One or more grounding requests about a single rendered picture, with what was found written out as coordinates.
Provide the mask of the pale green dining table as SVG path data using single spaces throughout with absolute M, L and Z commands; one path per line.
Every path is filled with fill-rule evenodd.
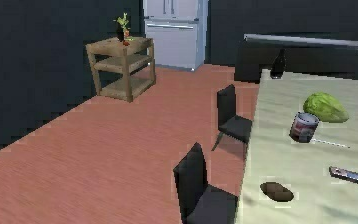
M 293 141 L 290 128 L 307 97 L 326 92 L 349 113 L 344 123 L 320 123 L 314 138 L 351 148 Z M 330 166 L 358 173 L 358 80 L 264 70 L 246 155 L 235 224 L 358 224 L 358 184 L 333 178 Z M 288 188 L 294 198 L 276 202 L 265 182 Z

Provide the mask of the wooden shelf table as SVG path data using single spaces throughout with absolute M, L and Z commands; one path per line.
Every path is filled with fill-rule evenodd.
M 132 102 L 156 84 L 154 42 L 152 38 L 133 37 L 121 42 L 109 38 L 86 45 L 93 82 L 98 96 Z M 143 66 L 150 67 L 148 78 L 132 77 L 131 73 Z M 122 75 L 120 80 L 103 87 L 99 72 Z

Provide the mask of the red and white can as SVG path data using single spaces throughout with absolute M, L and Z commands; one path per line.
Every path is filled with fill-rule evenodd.
M 319 119 L 310 113 L 298 112 L 290 128 L 289 136 L 296 142 L 309 143 L 318 127 Z

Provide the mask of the white fridge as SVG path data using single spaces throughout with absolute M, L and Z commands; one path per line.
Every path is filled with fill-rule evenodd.
M 209 0 L 143 0 L 145 34 L 152 38 L 155 63 L 195 71 L 205 61 Z M 194 29 L 147 27 L 147 23 Z

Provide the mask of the black kitchen counter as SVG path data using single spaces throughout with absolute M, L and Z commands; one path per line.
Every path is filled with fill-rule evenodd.
M 245 34 L 239 44 L 235 81 L 259 83 L 285 51 L 285 71 L 358 80 L 358 41 Z

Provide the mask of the black bottle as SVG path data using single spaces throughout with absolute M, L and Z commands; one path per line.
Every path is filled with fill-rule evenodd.
M 272 79 L 280 79 L 283 76 L 285 66 L 286 66 L 285 50 L 281 49 L 279 51 L 278 56 L 275 58 L 272 64 L 270 77 Z

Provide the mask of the green house plant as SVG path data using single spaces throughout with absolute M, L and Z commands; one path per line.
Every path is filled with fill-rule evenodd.
M 118 24 L 116 30 L 117 38 L 124 46 L 129 45 L 128 38 L 130 37 L 130 31 L 127 27 L 129 23 L 127 16 L 128 14 L 124 13 L 122 17 L 118 17 L 117 19 L 115 19 L 115 22 Z

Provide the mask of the black chair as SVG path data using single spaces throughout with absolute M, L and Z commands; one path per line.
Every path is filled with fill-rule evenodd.
M 183 224 L 234 224 L 238 197 L 208 183 L 206 161 L 198 142 L 173 174 Z
M 236 113 L 236 92 L 233 84 L 217 92 L 217 119 L 219 133 L 212 150 L 216 149 L 224 135 L 249 144 L 252 121 Z

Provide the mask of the green lettuce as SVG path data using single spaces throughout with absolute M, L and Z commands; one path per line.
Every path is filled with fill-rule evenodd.
M 343 104 L 325 92 L 315 92 L 308 96 L 303 104 L 303 110 L 317 116 L 322 122 L 344 123 L 349 119 L 349 113 Z

